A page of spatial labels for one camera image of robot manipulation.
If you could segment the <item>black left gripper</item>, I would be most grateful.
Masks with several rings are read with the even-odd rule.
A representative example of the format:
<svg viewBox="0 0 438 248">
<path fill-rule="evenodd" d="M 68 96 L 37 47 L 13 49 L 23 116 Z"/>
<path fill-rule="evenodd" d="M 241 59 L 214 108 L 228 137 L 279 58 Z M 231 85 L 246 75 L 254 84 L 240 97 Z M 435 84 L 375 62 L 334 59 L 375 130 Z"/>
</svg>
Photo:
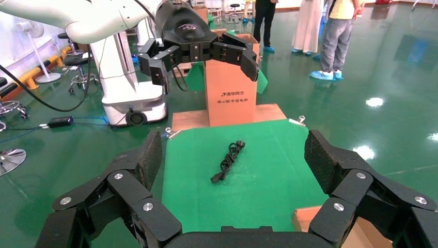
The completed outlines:
<svg viewBox="0 0 438 248">
<path fill-rule="evenodd" d="M 253 82 L 259 67 L 253 44 L 230 34 L 213 33 L 208 24 L 186 2 L 161 1 L 155 21 L 162 39 L 149 39 L 138 52 L 141 73 L 150 76 L 152 84 L 170 91 L 169 73 L 181 62 L 217 60 L 237 65 Z"/>
</svg>

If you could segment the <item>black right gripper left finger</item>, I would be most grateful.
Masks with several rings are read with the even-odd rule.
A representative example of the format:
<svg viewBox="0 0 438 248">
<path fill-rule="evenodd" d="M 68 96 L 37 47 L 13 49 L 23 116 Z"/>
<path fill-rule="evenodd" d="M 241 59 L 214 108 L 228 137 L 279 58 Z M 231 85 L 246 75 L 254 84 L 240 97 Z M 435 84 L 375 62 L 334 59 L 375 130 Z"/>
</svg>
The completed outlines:
<svg viewBox="0 0 438 248">
<path fill-rule="evenodd" d="M 182 234 L 182 224 L 151 193 L 162 155 L 161 134 L 151 131 L 138 148 L 116 155 L 101 175 L 53 202 L 59 224 L 73 224 L 72 234 L 82 238 L 72 247 L 90 245 L 117 219 L 141 247 L 165 247 Z"/>
</svg>

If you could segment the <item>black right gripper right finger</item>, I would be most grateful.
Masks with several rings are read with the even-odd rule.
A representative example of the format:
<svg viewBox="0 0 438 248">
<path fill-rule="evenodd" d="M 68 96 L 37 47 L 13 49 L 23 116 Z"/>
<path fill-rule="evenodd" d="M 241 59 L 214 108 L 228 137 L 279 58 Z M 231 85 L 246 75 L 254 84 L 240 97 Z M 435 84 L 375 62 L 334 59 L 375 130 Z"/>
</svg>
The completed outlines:
<svg viewBox="0 0 438 248">
<path fill-rule="evenodd" d="M 310 223 L 311 234 L 341 246 L 361 218 L 393 246 L 437 245 L 437 204 L 431 198 L 379 174 L 318 130 L 308 132 L 304 158 L 328 196 Z"/>
</svg>

